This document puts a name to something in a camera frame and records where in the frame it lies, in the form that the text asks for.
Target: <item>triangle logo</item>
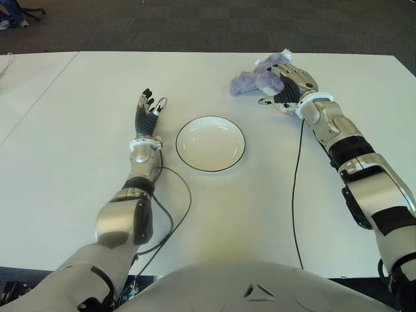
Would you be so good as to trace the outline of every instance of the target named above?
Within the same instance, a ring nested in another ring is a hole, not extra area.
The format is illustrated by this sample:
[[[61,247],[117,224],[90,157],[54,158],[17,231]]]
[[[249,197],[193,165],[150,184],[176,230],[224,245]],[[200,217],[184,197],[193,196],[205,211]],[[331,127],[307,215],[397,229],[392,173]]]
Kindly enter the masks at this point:
[[[266,287],[255,283],[250,284],[244,294],[247,301],[276,301],[276,296]]]

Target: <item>chair leg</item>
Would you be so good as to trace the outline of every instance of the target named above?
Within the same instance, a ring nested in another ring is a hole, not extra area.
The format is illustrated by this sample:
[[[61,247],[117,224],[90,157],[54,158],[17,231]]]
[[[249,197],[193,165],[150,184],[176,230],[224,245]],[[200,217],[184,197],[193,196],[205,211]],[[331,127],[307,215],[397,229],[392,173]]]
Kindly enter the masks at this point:
[[[23,11],[23,10],[22,10],[22,12],[23,12],[23,14],[25,14],[26,16],[29,16],[29,17],[33,18],[35,21],[40,21],[40,18],[39,18],[39,17],[37,17],[37,16],[35,16],[35,15],[33,15],[33,14],[30,14],[30,13],[28,13],[28,12],[26,12],[26,11]]]
[[[46,11],[44,8],[21,8],[23,11],[26,12],[42,12],[43,15],[46,14]]]

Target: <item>shoe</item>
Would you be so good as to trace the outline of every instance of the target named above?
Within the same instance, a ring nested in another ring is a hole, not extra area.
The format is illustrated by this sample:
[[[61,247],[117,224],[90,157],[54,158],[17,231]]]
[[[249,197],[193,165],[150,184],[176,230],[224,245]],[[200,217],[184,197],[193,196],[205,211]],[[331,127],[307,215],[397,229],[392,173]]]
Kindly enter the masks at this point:
[[[28,27],[29,25],[30,24],[29,24],[29,22],[26,19],[24,19],[23,22],[20,23],[20,27],[21,28]]]
[[[0,31],[8,29],[10,27],[9,21],[0,21]]]

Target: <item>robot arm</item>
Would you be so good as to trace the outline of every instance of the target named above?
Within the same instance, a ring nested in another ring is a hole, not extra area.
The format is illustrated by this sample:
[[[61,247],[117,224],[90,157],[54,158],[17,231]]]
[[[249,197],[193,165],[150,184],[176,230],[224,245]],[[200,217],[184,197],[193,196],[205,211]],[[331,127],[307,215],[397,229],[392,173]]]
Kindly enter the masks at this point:
[[[345,183],[346,204],[356,222],[373,229],[382,261],[389,273],[389,290],[403,306],[415,309],[416,201],[387,161],[345,117],[333,96],[318,92],[304,70],[278,64],[285,90],[259,100],[275,103],[282,112],[295,112],[312,129]]]
[[[161,141],[153,137],[166,98],[151,105],[147,89],[139,99],[131,173],[122,189],[99,212],[96,243],[77,250],[35,289],[1,311],[112,311],[123,291],[138,247],[153,233],[151,196],[161,170]]]

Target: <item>plush toy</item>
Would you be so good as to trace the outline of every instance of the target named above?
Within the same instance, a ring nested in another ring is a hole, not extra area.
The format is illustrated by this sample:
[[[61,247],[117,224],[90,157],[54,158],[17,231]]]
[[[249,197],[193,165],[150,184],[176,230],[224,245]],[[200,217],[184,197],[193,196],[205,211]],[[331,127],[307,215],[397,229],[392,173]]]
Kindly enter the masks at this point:
[[[267,96],[274,96],[283,90],[283,83],[276,74],[267,71],[267,68],[275,64],[290,63],[293,54],[288,49],[284,49],[280,53],[273,53],[264,61],[257,60],[256,67],[251,73],[242,72],[238,77],[234,78],[229,85],[229,93],[233,96],[237,94],[260,89]]]

